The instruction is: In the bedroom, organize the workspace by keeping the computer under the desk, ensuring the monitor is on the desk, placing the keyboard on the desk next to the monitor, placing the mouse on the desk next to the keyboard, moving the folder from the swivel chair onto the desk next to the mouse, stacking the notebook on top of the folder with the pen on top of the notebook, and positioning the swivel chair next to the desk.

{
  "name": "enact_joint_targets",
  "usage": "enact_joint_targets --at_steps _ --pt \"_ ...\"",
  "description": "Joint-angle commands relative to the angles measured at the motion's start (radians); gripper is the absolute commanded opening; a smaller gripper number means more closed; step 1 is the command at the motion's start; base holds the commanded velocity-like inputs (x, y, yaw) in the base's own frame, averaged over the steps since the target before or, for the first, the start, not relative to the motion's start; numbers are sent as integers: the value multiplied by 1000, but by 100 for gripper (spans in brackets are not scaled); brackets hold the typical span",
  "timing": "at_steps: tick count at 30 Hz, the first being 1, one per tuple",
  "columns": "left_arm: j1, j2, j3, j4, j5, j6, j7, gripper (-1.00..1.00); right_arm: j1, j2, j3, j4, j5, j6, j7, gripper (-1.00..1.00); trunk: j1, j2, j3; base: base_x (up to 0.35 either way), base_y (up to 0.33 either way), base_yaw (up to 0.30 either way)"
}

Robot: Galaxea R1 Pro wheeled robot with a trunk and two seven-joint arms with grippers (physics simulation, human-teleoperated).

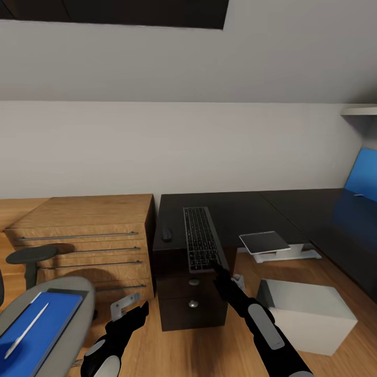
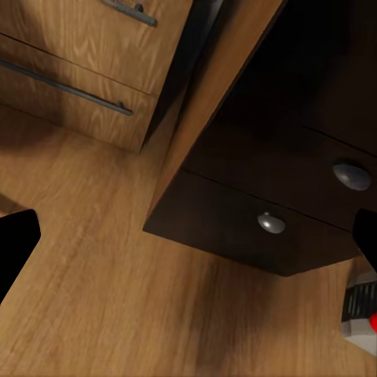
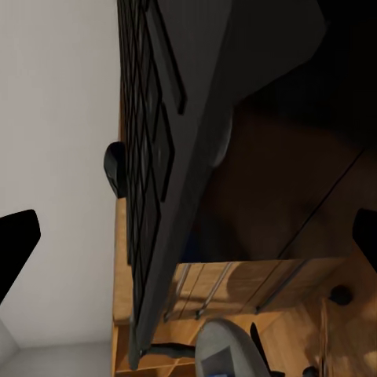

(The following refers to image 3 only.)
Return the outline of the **swivel chair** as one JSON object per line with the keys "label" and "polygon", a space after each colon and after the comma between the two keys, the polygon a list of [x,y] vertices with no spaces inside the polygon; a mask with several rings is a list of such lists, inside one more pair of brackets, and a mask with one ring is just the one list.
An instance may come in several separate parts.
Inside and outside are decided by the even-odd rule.
{"label": "swivel chair", "polygon": [[[315,367],[306,368],[304,377],[334,377],[328,303],[345,306],[353,296],[344,285],[338,285],[331,296],[320,297],[319,375]],[[181,343],[151,344],[149,350],[139,351],[137,329],[130,328],[128,361],[129,369],[135,372],[139,361],[147,354],[167,355],[173,359],[195,358],[196,377],[285,377],[285,372],[270,371],[269,363],[259,338],[255,323],[251,324],[251,335],[232,321],[215,317],[202,326],[196,346]]]}

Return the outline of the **mouse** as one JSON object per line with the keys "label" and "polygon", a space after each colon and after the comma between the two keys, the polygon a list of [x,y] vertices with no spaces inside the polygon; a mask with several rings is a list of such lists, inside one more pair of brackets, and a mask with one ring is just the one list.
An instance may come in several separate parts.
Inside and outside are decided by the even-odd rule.
{"label": "mouse", "polygon": [[127,196],[126,142],[111,143],[104,155],[104,171],[117,199]]}

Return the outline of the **keyboard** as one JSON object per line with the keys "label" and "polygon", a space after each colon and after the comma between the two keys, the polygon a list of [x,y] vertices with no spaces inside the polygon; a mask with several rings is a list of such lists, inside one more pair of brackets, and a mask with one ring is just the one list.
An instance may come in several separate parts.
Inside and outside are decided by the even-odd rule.
{"label": "keyboard", "polygon": [[318,0],[117,0],[134,323],[149,350],[236,103],[313,59]]}

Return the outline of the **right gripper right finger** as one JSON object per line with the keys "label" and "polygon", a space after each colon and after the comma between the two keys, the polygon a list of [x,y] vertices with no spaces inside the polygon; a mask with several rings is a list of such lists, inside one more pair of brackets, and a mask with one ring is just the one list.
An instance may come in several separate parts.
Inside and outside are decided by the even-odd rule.
{"label": "right gripper right finger", "polygon": [[353,223],[352,236],[377,272],[377,212],[360,209]]}

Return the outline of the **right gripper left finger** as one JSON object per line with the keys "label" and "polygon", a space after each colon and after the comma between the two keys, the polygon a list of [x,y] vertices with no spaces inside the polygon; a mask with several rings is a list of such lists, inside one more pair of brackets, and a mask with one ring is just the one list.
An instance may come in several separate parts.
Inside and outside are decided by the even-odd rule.
{"label": "right gripper left finger", "polygon": [[41,239],[34,209],[0,218],[0,302]]}

